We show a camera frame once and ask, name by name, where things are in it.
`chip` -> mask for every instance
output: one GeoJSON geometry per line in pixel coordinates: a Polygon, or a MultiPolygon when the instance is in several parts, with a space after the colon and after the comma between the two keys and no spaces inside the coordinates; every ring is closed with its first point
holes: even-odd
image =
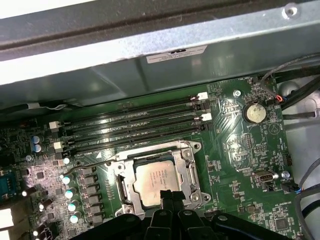
{"type": "Polygon", "coordinates": [[[275,220],[275,227],[278,231],[287,229],[289,227],[287,219],[281,218],[281,219],[275,220]]]}
{"type": "Polygon", "coordinates": [[[22,176],[28,176],[29,175],[29,170],[28,169],[21,169],[20,173],[22,176]]]}
{"type": "Polygon", "coordinates": [[[44,177],[45,177],[45,175],[44,175],[43,172],[38,172],[38,173],[36,174],[36,178],[37,178],[37,179],[43,179],[44,177]]]}
{"type": "Polygon", "coordinates": [[[99,197],[98,196],[90,196],[89,197],[89,203],[90,204],[97,204],[99,202],[99,197]]]}
{"type": "Polygon", "coordinates": [[[57,188],[57,189],[55,190],[55,194],[56,194],[56,195],[61,195],[62,193],[63,193],[63,191],[62,191],[61,188],[57,188]]]}
{"type": "Polygon", "coordinates": [[[48,213],[48,220],[54,219],[55,215],[53,213],[48,213]]]}
{"type": "Polygon", "coordinates": [[[92,206],[92,207],[90,207],[90,212],[92,214],[100,213],[101,212],[101,208],[100,208],[100,206],[92,206]]]}
{"type": "Polygon", "coordinates": [[[254,214],[256,212],[256,207],[254,205],[251,205],[251,206],[247,206],[246,207],[246,211],[249,213],[249,214],[254,214]]]}
{"type": "Polygon", "coordinates": [[[93,168],[88,168],[88,169],[82,169],[82,175],[88,175],[88,174],[92,174],[94,172],[93,168]]]}
{"type": "Polygon", "coordinates": [[[240,206],[240,207],[239,207],[239,212],[240,212],[241,214],[244,214],[244,213],[246,212],[245,207],[244,207],[244,206],[240,206]]]}
{"type": "Polygon", "coordinates": [[[84,183],[89,185],[89,184],[94,184],[96,182],[96,179],[94,176],[87,176],[84,178],[84,183]]]}
{"type": "Polygon", "coordinates": [[[160,190],[179,191],[174,163],[158,161],[136,168],[134,189],[146,207],[160,205],[160,190]]]}
{"type": "Polygon", "coordinates": [[[71,236],[71,237],[76,236],[76,235],[77,235],[76,229],[70,229],[70,230],[68,230],[68,235],[71,236]]]}
{"type": "Polygon", "coordinates": [[[85,189],[85,192],[87,193],[87,194],[96,194],[97,193],[97,188],[96,188],[96,186],[89,186],[89,187],[87,187],[86,189],[85,189]]]}
{"type": "Polygon", "coordinates": [[[92,217],[92,222],[95,224],[101,224],[103,222],[103,217],[102,215],[97,215],[92,217]]]}

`ram slot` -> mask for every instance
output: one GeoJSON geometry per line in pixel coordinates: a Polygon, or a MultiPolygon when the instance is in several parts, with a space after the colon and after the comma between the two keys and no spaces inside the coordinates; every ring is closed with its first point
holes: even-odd
{"type": "Polygon", "coordinates": [[[175,117],[187,113],[193,113],[193,108],[188,107],[185,109],[179,109],[179,110],[171,110],[171,112],[158,112],[156,114],[148,114],[148,115],[140,115],[140,116],[132,116],[132,117],[127,117],[128,115],[123,115],[123,118],[118,117],[118,119],[104,119],[99,122],[92,122],[93,125],[86,125],[86,126],[79,126],[77,128],[73,128],[69,130],[69,134],[80,134],[92,130],[99,130],[99,129],[105,129],[105,128],[110,128],[114,127],[117,125],[121,124],[127,124],[127,123],[138,123],[138,122],[145,122],[149,119],[153,118],[170,118],[170,117],[175,117]]]}
{"type": "Polygon", "coordinates": [[[69,124],[89,122],[92,120],[103,120],[105,118],[117,117],[117,116],[123,115],[123,114],[136,114],[139,112],[146,112],[146,111],[151,111],[151,110],[161,110],[161,109],[171,108],[171,107],[179,106],[179,105],[183,106],[183,105],[188,104],[190,102],[191,102],[190,98],[183,98],[183,99],[178,99],[178,100],[173,100],[173,101],[160,102],[160,103],[151,104],[151,105],[147,105],[147,106],[127,108],[124,110],[114,111],[111,113],[101,113],[101,114],[98,114],[95,116],[76,119],[76,120],[73,120],[72,122],[70,122],[69,124]]]}
{"type": "Polygon", "coordinates": [[[156,134],[148,134],[141,136],[139,138],[135,139],[125,139],[125,140],[118,140],[118,141],[113,141],[113,142],[106,142],[106,143],[101,143],[97,144],[94,146],[89,146],[89,147],[83,147],[83,148],[78,148],[74,149],[71,154],[72,155],[81,155],[89,152],[94,152],[94,151],[101,151],[101,150],[106,150],[110,148],[116,148],[116,147],[121,147],[123,145],[135,145],[139,143],[143,143],[144,141],[155,141],[157,139],[161,139],[163,137],[170,137],[170,136],[177,136],[185,133],[194,133],[194,132],[200,132],[206,129],[205,124],[199,124],[199,125],[194,125],[186,128],[181,128],[181,129],[172,129],[169,131],[165,132],[159,132],[156,134]]]}
{"type": "Polygon", "coordinates": [[[139,132],[139,131],[146,131],[148,129],[154,129],[154,128],[164,128],[169,125],[176,125],[176,124],[182,124],[185,122],[192,122],[195,119],[195,115],[188,115],[188,116],[180,116],[174,119],[165,119],[162,121],[159,121],[161,119],[153,119],[148,122],[141,121],[140,125],[130,124],[130,125],[123,125],[123,126],[118,126],[118,127],[113,127],[113,128],[104,128],[101,130],[96,130],[96,131],[91,131],[88,132],[87,135],[80,135],[81,137],[75,137],[74,140],[70,140],[68,144],[74,145],[78,143],[83,143],[87,141],[92,141],[92,140],[101,140],[105,139],[108,137],[112,136],[120,136],[124,134],[130,134],[134,132],[139,132]]]}

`connector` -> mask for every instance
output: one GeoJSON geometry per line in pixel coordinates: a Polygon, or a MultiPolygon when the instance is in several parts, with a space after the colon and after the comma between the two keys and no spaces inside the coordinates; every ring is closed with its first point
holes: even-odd
{"type": "Polygon", "coordinates": [[[211,113],[205,113],[205,114],[202,114],[201,115],[201,120],[202,121],[209,121],[209,120],[212,120],[212,116],[211,116],[211,113]]]}
{"type": "Polygon", "coordinates": [[[295,193],[300,190],[300,187],[295,182],[290,181],[290,182],[282,183],[281,189],[288,193],[295,193]]]}
{"type": "Polygon", "coordinates": [[[60,128],[60,127],[61,127],[61,125],[60,125],[60,122],[58,122],[58,121],[51,121],[51,122],[49,122],[49,128],[50,128],[51,130],[58,129],[58,128],[60,128]]]}
{"type": "Polygon", "coordinates": [[[53,148],[56,153],[62,153],[64,151],[64,143],[62,141],[54,142],[53,148]]]}
{"type": "Polygon", "coordinates": [[[261,183],[271,182],[274,179],[274,175],[268,171],[255,171],[252,174],[255,179],[261,183]]]}
{"type": "Polygon", "coordinates": [[[206,92],[206,91],[204,91],[204,92],[199,92],[198,94],[197,94],[197,97],[198,97],[198,100],[200,101],[200,100],[206,100],[206,99],[208,99],[209,97],[208,97],[208,93],[206,92]]]}

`black ram slot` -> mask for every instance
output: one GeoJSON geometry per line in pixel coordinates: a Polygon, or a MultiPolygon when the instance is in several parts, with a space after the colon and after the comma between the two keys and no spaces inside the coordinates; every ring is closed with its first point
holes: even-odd
{"type": "Polygon", "coordinates": [[[105,149],[109,149],[109,148],[120,147],[120,146],[123,146],[126,144],[132,144],[132,143],[137,144],[139,142],[143,142],[146,140],[150,141],[150,140],[155,140],[155,139],[163,138],[163,137],[167,137],[167,136],[178,135],[178,134],[182,134],[182,133],[202,131],[205,129],[206,129],[206,127],[203,124],[195,125],[195,126],[187,127],[187,128],[183,128],[183,129],[173,129],[173,130],[169,130],[169,131],[165,131],[165,132],[159,132],[156,134],[150,134],[150,135],[146,135],[146,136],[143,136],[140,138],[135,138],[135,139],[125,139],[125,140],[113,141],[112,143],[108,143],[108,142],[101,143],[101,144],[97,144],[93,147],[84,147],[84,148],[75,149],[71,153],[73,155],[84,154],[84,153],[93,152],[93,151],[100,151],[100,150],[105,150],[105,149]]]}
{"type": "Polygon", "coordinates": [[[187,116],[187,117],[180,117],[178,119],[172,120],[166,120],[166,121],[161,121],[161,122],[157,122],[157,123],[153,123],[153,124],[147,124],[147,125],[143,125],[143,126],[138,126],[138,127],[128,127],[128,128],[123,128],[120,130],[116,130],[116,131],[110,131],[107,133],[100,133],[100,134],[96,134],[96,135],[91,135],[88,137],[82,137],[79,140],[71,140],[69,141],[69,145],[74,145],[74,144],[80,144],[80,143],[85,143],[88,141],[92,141],[92,140],[102,140],[108,137],[118,137],[121,135],[125,135],[125,134],[131,134],[131,133],[136,133],[136,132],[140,132],[140,131],[146,131],[148,129],[156,129],[156,128],[163,128],[163,127],[167,127],[170,125],[176,125],[176,124],[182,124],[182,123],[187,123],[187,122],[192,122],[194,121],[195,116],[187,116]]]}
{"type": "Polygon", "coordinates": [[[161,112],[158,114],[150,114],[150,115],[144,115],[144,116],[136,116],[136,117],[132,117],[132,118],[119,119],[119,120],[111,121],[108,123],[90,125],[85,128],[83,128],[83,127],[80,129],[75,128],[70,131],[73,134],[80,134],[83,132],[90,132],[92,130],[99,130],[99,129],[106,129],[106,128],[110,128],[110,127],[115,127],[115,126],[121,125],[121,124],[145,122],[146,120],[149,120],[149,119],[163,118],[163,117],[166,117],[166,118],[177,117],[181,114],[192,113],[193,109],[194,108],[189,107],[189,108],[185,108],[185,109],[176,110],[173,113],[161,112]]]}
{"type": "Polygon", "coordinates": [[[148,111],[148,110],[154,110],[154,109],[164,109],[168,107],[173,107],[176,105],[181,105],[181,104],[188,104],[191,103],[190,98],[182,98],[178,100],[172,100],[172,101],[166,101],[166,102],[160,102],[160,103],[155,103],[147,106],[138,106],[138,107],[133,107],[133,108],[126,108],[124,110],[120,111],[114,111],[111,113],[101,113],[95,116],[90,116],[90,117],[85,117],[85,118],[80,118],[73,120],[70,122],[70,124],[75,124],[75,123],[81,123],[81,122],[87,122],[91,120],[100,120],[100,119],[105,119],[105,118],[112,118],[112,117],[117,117],[118,115],[122,114],[134,114],[142,111],[148,111]]]}

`capacitor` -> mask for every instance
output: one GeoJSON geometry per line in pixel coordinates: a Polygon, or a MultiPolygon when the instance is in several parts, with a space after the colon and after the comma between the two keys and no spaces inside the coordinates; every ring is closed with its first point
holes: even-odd
{"type": "Polygon", "coordinates": [[[43,230],[45,230],[47,226],[45,224],[41,224],[40,226],[38,226],[34,231],[33,231],[33,236],[38,236],[39,234],[41,234],[43,232],[43,230]]]}
{"type": "Polygon", "coordinates": [[[71,203],[69,203],[68,210],[70,212],[74,212],[77,209],[77,207],[79,207],[79,204],[80,203],[78,200],[73,200],[71,203]]]}
{"type": "Polygon", "coordinates": [[[31,194],[34,194],[36,191],[37,189],[34,186],[29,187],[28,189],[22,191],[22,196],[30,196],[31,194]]]}
{"type": "Polygon", "coordinates": [[[53,203],[52,200],[49,198],[49,199],[47,199],[47,200],[45,200],[44,202],[42,202],[42,203],[39,204],[39,209],[40,209],[40,210],[44,210],[44,209],[46,209],[49,205],[51,205],[52,203],[53,203]]]}
{"type": "Polygon", "coordinates": [[[42,143],[39,143],[33,146],[33,151],[35,151],[36,153],[43,152],[44,150],[46,150],[46,146],[43,145],[42,143]]]}
{"type": "Polygon", "coordinates": [[[44,231],[40,235],[38,235],[34,240],[46,240],[46,239],[47,239],[47,234],[44,231]]]}
{"type": "Polygon", "coordinates": [[[279,178],[279,174],[278,173],[276,173],[275,171],[273,171],[273,170],[268,170],[268,172],[269,173],[271,173],[273,176],[273,179],[278,179],[279,178]]]}
{"type": "Polygon", "coordinates": [[[38,135],[38,136],[33,136],[31,138],[31,142],[33,144],[40,144],[45,140],[45,138],[42,135],[38,135]]]}
{"type": "Polygon", "coordinates": [[[70,163],[70,159],[67,158],[67,157],[64,158],[64,159],[63,159],[63,163],[64,163],[64,164],[69,164],[69,163],[70,163]]]}
{"type": "Polygon", "coordinates": [[[259,103],[251,103],[244,107],[243,118],[251,124],[262,123],[267,117],[267,110],[259,103]]]}
{"type": "Polygon", "coordinates": [[[62,182],[67,185],[74,179],[74,176],[72,174],[66,175],[62,178],[62,182]]]}
{"type": "Polygon", "coordinates": [[[73,215],[70,216],[70,222],[76,224],[81,218],[82,214],[79,211],[75,211],[73,215]]]}
{"type": "Polygon", "coordinates": [[[69,188],[65,193],[64,196],[67,199],[72,199],[72,197],[77,193],[77,189],[75,189],[74,187],[69,188]]]}

